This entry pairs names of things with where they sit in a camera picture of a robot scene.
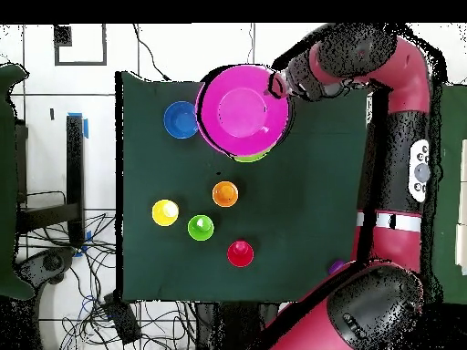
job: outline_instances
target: white floor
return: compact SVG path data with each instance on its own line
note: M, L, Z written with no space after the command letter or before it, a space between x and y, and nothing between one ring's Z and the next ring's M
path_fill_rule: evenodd
M172 80L199 81L210 70L222 65L253 61L271 65L276 57L320 25L257 23L254 50L250 23L139 25L139 29L140 39L149 46L155 64L162 72ZM59 49L61 60L100 61L101 25L71 27L73 46ZM443 52L450 81L465 84L467 25L417 24L412 27L415 33ZM28 191L66 191L66 115L80 112L83 118L88 119L88 138L85 139L86 216L91 218L107 213L106 221L111 221L115 214L114 72L134 71L150 80L161 80L161 75L154 69L146 47L138 43L132 25L107 25L106 28L106 66L56 67L53 26L0 26L0 60L22 64L30 74L24 83L15 86L12 94L17 116L25 119L29 127ZM53 120L50 109L54 109ZM60 194L32 196L29 206L55 205L62 200ZM93 232L93 227L96 223L89 225L88 231ZM99 239L115 243L113 225L102 232ZM39 251L31 246L46 244L31 237L22 238L21 243L28 247L20 249L18 259ZM94 258L97 256L96 249L88 252ZM74 259L72 267L80 279L81 291L85 295L91 294L88 264L84 257ZM114 266L115 256L109 255L104 263L108 267ZM99 279L103 293L115 288L114 269L100 267ZM73 321L82 318L83 314L79 315L82 302L78 280L70 271L64 282L47 286L40 308L40 327L46 350L58 350L66 329L71 328ZM134 308L141 326L144 326L144 334L149 337L168 336L170 339L164 342L174 347L172 335L182 336L183 333L180 322L173 322L174 314L163 316L157 324L151 320L167 312L175 312L175 303L140 303ZM115 331L111 334L108 331L105 330L104 339L115 336ZM186 336L176 345L186 348ZM143 347L144 350L162 350L161 345L147 338L136 343L135 347L127 345L125 350L142 350ZM106 347L87 345L85 350L106 350ZM123 350L123 347L117 342L109 344L109 350Z

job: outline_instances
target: blue bowl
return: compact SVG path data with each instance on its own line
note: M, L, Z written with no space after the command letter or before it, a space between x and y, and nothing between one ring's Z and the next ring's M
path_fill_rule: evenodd
M176 139L188 139L194 136L198 131L194 105L185 101L172 103L165 110L164 126Z

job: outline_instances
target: green bowl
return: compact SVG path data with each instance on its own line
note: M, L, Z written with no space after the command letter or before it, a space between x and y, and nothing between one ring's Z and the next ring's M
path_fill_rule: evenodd
M206 215L196 215L188 221L188 233L197 242L207 241L214 233L213 221Z
M238 162L255 162L266 157L267 153L269 153L269 150L271 150L273 147L274 145L271 148L262 151L261 153L254 154L253 156L233 157L233 159Z

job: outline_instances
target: dark green table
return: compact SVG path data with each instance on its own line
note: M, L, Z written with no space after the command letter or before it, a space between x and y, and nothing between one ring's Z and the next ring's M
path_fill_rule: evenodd
M248 164L216 152L201 135L173 139L163 127L164 110L177 100L194 102L201 83L122 77L124 299L295 301L326 278L333 260L348 258L366 139L365 91L316 104L297 100L285 142ZM460 146L450 161L457 170ZM239 188L232 208L213 203L212 188L220 180ZM434 269L446 302L467 303L461 291L467 293L467 277L454 266L454 242L451 251L448 238L453 232L455 239L459 182L456 188L445 173L442 184L449 185L446 194L443 185L440 192L442 201L449 196L449 209L438 215L445 239L436 251L450 256L433 257ZM171 227L151 218L152 205L161 199L179 204L179 219ZM448 216L454 212L455 220ZM215 233L207 242L188 235L187 222L196 214L214 220ZM255 252L253 263L243 269L226 258L237 238L249 241Z

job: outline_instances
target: robot button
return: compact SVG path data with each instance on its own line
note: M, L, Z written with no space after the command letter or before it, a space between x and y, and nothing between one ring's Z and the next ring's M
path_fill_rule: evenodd
M415 167L413 173L415 174L415 178L424 184L430 178L430 167L427 164L419 164Z

